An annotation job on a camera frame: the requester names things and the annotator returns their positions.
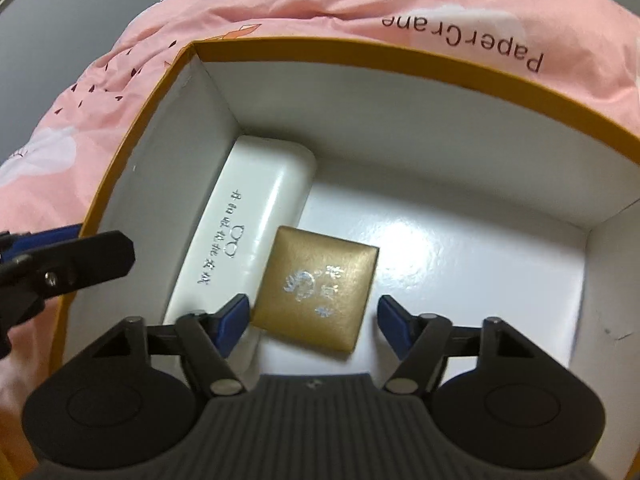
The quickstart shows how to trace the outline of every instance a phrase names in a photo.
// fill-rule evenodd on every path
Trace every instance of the metal pin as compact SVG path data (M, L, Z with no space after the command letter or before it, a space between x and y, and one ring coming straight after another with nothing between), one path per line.
M242 384L235 379L218 379L211 383L210 389L217 396L228 397L242 391Z
M385 388L396 395L409 395L418 389L418 383L413 379L396 377L386 382Z
M58 285L58 277L56 276L56 273L50 271L46 272L44 275L44 282L47 284L47 286L55 288Z

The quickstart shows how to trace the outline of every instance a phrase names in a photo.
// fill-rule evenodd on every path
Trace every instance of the white package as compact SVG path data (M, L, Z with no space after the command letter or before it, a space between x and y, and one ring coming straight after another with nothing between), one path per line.
M297 226L316 171L295 142L236 140L198 223L164 316L215 313L238 293L254 304L279 226ZM228 358L236 374L251 363L260 331L249 327Z

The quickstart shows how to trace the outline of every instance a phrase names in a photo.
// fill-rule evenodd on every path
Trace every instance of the screw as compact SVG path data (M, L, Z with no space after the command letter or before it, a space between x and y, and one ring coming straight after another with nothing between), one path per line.
M306 387L310 390L315 390L322 386L324 383L320 379L312 379L306 382Z
M386 382L385 388L392 394L408 395L418 389L418 383L413 379L405 379L404 377L396 377Z
M242 391L242 384L236 379L218 379L211 383L210 389L217 396L228 397Z
M44 275L44 282L47 286L54 288L58 285L58 277L55 272L46 272Z
M31 260L31 256L29 256L28 254L18 254L11 261L15 265L22 265L23 263L28 262L29 260Z

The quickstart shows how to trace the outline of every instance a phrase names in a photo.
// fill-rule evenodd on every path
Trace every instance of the gray surface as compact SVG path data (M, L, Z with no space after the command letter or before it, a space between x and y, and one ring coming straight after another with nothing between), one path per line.
M422 402L368 375L263 376L251 393L209 402L169 452L114 471L45 462L25 480L605 480L586 460L515 471L446 440Z
M53 100L158 0L12 0L0 12L0 162Z

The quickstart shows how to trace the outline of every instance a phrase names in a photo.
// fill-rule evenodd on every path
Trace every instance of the blue gripper pad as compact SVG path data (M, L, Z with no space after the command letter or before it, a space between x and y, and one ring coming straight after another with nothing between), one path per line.
M218 349L223 358L229 357L240 336L249 325L250 316L249 298L246 294L236 294L214 316L217 322L217 330L212 335L213 345Z
M68 240L74 240L75 238L78 238L81 227L82 224L68 225L57 229L51 229L49 231L20 236L14 241L10 248L2 252L0 262L8 262L15 256L32 249L57 244L59 242L66 242Z
M378 300L378 326L395 354L403 360L420 335L412 316L388 294Z

